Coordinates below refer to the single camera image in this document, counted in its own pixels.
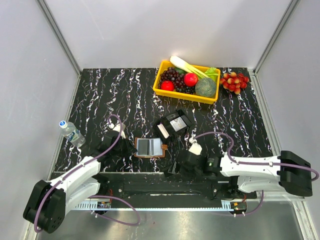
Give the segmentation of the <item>brown leather card holder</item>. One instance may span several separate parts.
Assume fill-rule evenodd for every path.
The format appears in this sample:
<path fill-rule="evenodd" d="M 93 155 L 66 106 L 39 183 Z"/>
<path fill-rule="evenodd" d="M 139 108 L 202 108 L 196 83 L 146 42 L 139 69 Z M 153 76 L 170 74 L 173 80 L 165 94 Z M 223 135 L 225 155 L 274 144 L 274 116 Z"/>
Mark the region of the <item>brown leather card holder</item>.
<path fill-rule="evenodd" d="M 168 146 L 160 138 L 135 138 L 134 147 L 137 158 L 164 158 Z"/>

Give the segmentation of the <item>black card box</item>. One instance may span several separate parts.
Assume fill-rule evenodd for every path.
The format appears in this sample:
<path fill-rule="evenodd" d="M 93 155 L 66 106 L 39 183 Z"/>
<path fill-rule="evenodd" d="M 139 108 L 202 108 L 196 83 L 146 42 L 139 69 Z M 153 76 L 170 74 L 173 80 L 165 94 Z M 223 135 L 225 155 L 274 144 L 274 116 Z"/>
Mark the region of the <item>black card box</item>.
<path fill-rule="evenodd" d="M 193 125 L 194 121 L 186 112 L 178 109 L 156 120 L 152 128 L 161 141 L 167 144 L 176 137 L 185 135 Z"/>

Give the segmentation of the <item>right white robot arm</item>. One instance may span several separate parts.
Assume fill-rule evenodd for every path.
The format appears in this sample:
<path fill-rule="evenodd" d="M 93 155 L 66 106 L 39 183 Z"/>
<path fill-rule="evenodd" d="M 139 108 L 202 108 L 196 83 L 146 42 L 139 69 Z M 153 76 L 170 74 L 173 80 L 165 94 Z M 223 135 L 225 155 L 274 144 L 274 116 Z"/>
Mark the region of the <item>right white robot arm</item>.
<path fill-rule="evenodd" d="M 255 191 L 286 191 L 298 197 L 313 195 L 311 164 L 287 150 L 269 157 L 214 153 L 203 156 L 181 150 L 173 164 L 163 171 L 166 177 L 181 174 L 190 179 L 229 181 L 227 192 L 233 198 Z"/>

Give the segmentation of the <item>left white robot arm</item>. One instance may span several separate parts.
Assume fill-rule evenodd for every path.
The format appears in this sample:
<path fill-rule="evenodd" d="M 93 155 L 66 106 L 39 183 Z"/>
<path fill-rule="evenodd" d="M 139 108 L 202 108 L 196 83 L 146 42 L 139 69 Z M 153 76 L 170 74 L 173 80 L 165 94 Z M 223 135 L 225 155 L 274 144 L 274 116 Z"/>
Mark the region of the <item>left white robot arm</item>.
<path fill-rule="evenodd" d="M 124 131 L 116 126 L 96 147 L 83 145 L 81 150 L 86 156 L 76 166 L 57 178 L 34 185 L 23 218 L 33 224 L 36 233 L 53 233 L 81 203 L 87 203 L 84 209 L 98 216 L 111 207 L 112 200 L 121 200 L 109 190 L 109 180 L 101 171 L 111 157 L 136 152 Z"/>

